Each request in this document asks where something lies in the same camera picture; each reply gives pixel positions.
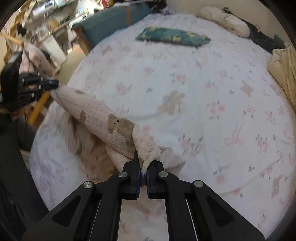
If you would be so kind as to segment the teal bed footboard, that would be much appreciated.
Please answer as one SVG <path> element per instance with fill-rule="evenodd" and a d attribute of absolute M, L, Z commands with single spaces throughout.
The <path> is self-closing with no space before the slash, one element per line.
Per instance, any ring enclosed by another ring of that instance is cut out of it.
<path fill-rule="evenodd" d="M 137 23 L 149 15 L 150 12 L 147 3 L 113 6 L 75 23 L 72 30 L 78 36 L 80 48 L 85 55 L 88 55 L 104 38 Z"/>

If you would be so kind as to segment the white floral bed sheet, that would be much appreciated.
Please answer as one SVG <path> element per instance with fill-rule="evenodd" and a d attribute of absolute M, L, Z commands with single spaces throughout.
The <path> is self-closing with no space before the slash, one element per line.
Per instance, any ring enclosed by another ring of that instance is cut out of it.
<path fill-rule="evenodd" d="M 139 41 L 147 27 L 205 35 L 199 48 Z M 192 15 L 146 16 L 97 44 L 67 87 L 102 101 L 184 161 L 269 237 L 295 195 L 295 112 L 251 40 Z"/>

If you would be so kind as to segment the pink bear print pants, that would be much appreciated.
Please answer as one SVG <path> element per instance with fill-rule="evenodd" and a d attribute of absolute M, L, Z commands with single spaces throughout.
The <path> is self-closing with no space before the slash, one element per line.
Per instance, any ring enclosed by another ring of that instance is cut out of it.
<path fill-rule="evenodd" d="M 51 96 L 65 110 L 67 120 L 61 129 L 69 152 L 82 163 L 81 172 L 91 181 L 102 182 L 123 170 L 126 162 L 138 154 L 140 171 L 147 172 L 153 160 L 165 170 L 178 174 L 185 161 L 173 149 L 161 147 L 132 121 L 117 116 L 102 101 L 67 86 L 51 91 Z"/>

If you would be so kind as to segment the cream rumpled blanket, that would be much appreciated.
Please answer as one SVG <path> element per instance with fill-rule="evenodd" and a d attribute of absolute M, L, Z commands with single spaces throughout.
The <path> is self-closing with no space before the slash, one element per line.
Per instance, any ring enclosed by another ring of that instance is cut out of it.
<path fill-rule="evenodd" d="M 295 110 L 296 64 L 295 48 L 285 42 L 284 49 L 273 49 L 273 54 L 267 63 L 267 70 L 283 89 L 292 108 Z"/>

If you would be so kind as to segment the folded green patterned cloth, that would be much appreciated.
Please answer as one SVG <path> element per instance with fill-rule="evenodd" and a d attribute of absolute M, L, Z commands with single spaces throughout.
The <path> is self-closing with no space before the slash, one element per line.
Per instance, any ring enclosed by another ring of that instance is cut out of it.
<path fill-rule="evenodd" d="M 211 39 L 205 35 L 162 27 L 147 27 L 136 37 L 136 40 L 162 42 L 195 48 L 199 48 L 211 41 Z"/>

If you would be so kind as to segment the white pillow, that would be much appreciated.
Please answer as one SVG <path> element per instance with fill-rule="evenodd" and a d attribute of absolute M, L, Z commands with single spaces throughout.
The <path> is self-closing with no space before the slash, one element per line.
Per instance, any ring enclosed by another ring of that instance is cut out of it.
<path fill-rule="evenodd" d="M 232 14 L 227 14 L 217 7 L 206 6 L 198 10 L 197 17 L 214 22 L 238 37 L 250 37 L 250 29 L 243 20 Z"/>

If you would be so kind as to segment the dark clothes by wall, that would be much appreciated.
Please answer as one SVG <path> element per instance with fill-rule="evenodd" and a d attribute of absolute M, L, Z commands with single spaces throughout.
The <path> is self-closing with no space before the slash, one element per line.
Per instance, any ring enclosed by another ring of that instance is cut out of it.
<path fill-rule="evenodd" d="M 285 49 L 285 41 L 281 39 L 278 34 L 274 35 L 274 38 L 271 38 L 265 35 L 262 31 L 260 31 L 255 25 L 249 23 L 248 21 L 239 18 L 243 22 L 245 22 L 250 30 L 249 38 L 257 45 L 262 47 L 264 50 L 273 53 L 274 49 Z"/>

